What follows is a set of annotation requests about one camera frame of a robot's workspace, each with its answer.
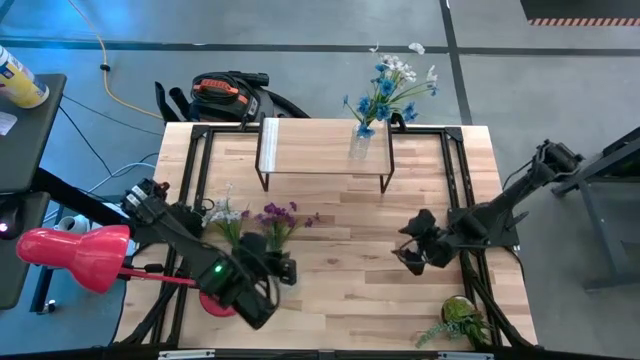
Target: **yellow cable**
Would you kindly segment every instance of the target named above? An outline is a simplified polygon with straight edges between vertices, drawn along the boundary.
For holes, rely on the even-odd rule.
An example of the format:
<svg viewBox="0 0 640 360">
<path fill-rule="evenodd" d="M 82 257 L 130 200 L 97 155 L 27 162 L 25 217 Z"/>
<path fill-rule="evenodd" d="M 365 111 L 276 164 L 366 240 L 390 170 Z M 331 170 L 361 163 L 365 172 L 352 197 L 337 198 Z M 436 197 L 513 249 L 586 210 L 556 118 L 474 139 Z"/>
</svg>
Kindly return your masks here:
<svg viewBox="0 0 640 360">
<path fill-rule="evenodd" d="M 80 14 L 80 16 L 82 16 L 82 18 L 84 19 L 84 21 L 87 23 L 87 25 L 89 25 L 89 28 L 91 29 L 91 31 L 93 32 L 93 34 L 96 36 L 96 38 L 98 39 L 98 42 L 100 43 L 100 47 L 102 48 L 102 63 L 104 65 L 109 66 L 109 64 L 107 63 L 107 49 L 104 47 L 104 42 L 102 41 L 102 38 L 100 37 L 100 34 L 98 34 L 98 31 L 96 30 L 96 28 L 93 26 L 93 23 L 91 22 L 91 20 L 89 20 L 89 18 L 87 18 L 82 11 L 80 11 L 80 9 L 78 9 L 78 7 L 76 6 L 76 4 L 73 3 L 72 0 L 67 0 L 69 1 L 69 4 L 71 4 L 71 6 L 73 6 L 73 8 L 78 12 L 78 14 Z M 154 114 L 150 111 L 147 110 L 143 110 L 140 109 L 137 106 L 131 105 L 129 103 L 124 102 L 123 100 L 120 100 L 117 96 L 113 95 L 113 93 L 111 92 L 111 90 L 109 90 L 109 83 L 107 82 L 107 71 L 106 70 L 102 70 L 102 79 L 104 80 L 104 90 L 107 92 L 107 94 L 109 94 L 109 96 L 111 96 L 111 98 L 115 101 L 117 101 L 118 103 L 139 111 L 143 114 L 149 115 L 149 116 L 153 116 L 155 118 L 158 119 L 162 119 L 162 116 L 158 115 L 158 114 Z"/>
</svg>

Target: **blue flower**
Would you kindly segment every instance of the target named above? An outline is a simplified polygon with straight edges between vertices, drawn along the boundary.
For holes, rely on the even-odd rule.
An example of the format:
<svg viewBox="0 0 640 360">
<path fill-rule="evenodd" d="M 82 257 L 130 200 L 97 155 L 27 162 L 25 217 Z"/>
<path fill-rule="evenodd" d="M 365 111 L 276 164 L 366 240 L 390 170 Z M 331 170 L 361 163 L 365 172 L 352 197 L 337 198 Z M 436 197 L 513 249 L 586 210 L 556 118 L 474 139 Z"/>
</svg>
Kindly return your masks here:
<svg viewBox="0 0 640 360">
<path fill-rule="evenodd" d="M 359 137 L 363 137 L 363 138 L 370 138 L 373 136 L 373 134 L 375 134 L 376 131 L 373 130 L 372 128 L 370 128 L 368 125 L 365 124 L 360 124 L 360 126 L 358 127 L 358 132 L 356 133 L 356 135 L 358 135 Z"/>
<path fill-rule="evenodd" d="M 378 104 L 378 108 L 376 109 L 376 119 L 378 120 L 389 120 L 391 118 L 391 106 L 386 104 Z"/>
<path fill-rule="evenodd" d="M 396 89 L 396 84 L 389 79 L 383 79 L 380 82 L 380 94 L 382 94 L 382 96 L 389 96 L 393 94 L 393 91 L 395 89 Z"/>
<path fill-rule="evenodd" d="M 411 122 L 418 117 L 418 113 L 415 109 L 416 103 L 414 101 L 407 104 L 407 106 L 402 110 L 402 117 L 405 122 Z"/>
<path fill-rule="evenodd" d="M 360 102 L 358 103 L 358 112 L 362 115 L 366 115 L 369 113 L 369 106 L 371 105 L 371 100 L 368 96 L 363 96 L 360 98 Z"/>
</svg>

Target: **white paper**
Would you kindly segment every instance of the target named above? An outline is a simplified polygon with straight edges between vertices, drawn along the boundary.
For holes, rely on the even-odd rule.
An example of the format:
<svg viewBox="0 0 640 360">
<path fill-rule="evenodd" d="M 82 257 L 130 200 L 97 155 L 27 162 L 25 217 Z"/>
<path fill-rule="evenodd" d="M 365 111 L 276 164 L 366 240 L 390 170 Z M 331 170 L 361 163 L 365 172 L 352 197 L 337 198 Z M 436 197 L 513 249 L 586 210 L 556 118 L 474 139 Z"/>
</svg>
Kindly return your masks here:
<svg viewBox="0 0 640 360">
<path fill-rule="evenodd" d="M 9 130 L 15 125 L 18 118 L 15 115 L 3 113 L 0 111 L 0 135 L 7 135 Z"/>
</svg>

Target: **red lamp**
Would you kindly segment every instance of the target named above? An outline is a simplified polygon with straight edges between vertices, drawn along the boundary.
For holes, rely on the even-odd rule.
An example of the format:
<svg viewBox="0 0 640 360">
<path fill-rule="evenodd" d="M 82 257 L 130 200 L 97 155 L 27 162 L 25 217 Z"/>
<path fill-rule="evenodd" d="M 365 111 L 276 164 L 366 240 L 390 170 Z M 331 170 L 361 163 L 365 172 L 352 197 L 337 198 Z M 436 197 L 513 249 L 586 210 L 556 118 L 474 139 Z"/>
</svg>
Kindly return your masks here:
<svg viewBox="0 0 640 360">
<path fill-rule="evenodd" d="M 52 229 L 29 230 L 16 246 L 25 262 L 69 269 L 83 287 L 103 294 L 116 281 L 129 243 L 129 227 L 105 226 L 78 235 Z"/>
</svg>

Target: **wooden table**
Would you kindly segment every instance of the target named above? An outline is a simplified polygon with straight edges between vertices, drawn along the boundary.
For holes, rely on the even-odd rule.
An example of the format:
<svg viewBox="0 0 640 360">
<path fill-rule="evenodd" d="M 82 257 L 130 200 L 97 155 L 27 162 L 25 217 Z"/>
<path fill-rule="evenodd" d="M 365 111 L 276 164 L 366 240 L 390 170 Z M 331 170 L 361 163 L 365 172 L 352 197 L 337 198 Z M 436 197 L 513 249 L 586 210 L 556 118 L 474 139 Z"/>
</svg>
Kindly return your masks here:
<svg viewBox="0 0 640 360">
<path fill-rule="evenodd" d="M 169 203 L 177 200 L 192 124 L 169 123 L 154 179 L 169 182 Z M 464 126 L 464 143 L 476 202 L 497 195 L 500 179 L 489 131 Z M 410 350 L 419 334 L 439 321 L 442 302 L 463 294 L 460 264 L 429 267 L 413 276 L 394 255 L 407 239 L 397 232 L 421 208 L 429 208 L 445 225 L 449 207 L 440 140 L 428 135 L 394 136 L 395 175 L 387 193 L 379 179 L 366 175 L 279 175 L 264 192 L 255 173 L 256 134 L 217 134 L 205 197 L 216 199 L 234 185 L 233 206 L 260 211 L 273 201 L 295 201 L 302 215 L 321 214 L 321 223 L 300 229 L 286 246 L 298 262 L 298 284 L 282 286 L 280 309 L 258 330 L 239 317 L 215 318 L 189 290 L 180 346 L 196 348 Z M 461 184 L 455 147 L 450 146 Z M 202 144 L 198 148 L 189 199 L 193 199 Z M 459 190 L 461 203 L 464 194 Z M 219 239 L 209 232 L 205 241 Z M 136 266 L 164 263 L 166 245 L 138 255 Z M 487 251 L 497 303 L 521 334 L 536 343 L 520 268 L 503 249 Z M 116 340 L 131 333 L 158 296 L 160 284 L 131 281 L 127 286 Z M 174 304 L 165 318 L 169 332 Z M 442 336 L 424 349 L 466 349 L 466 340 Z"/>
</svg>

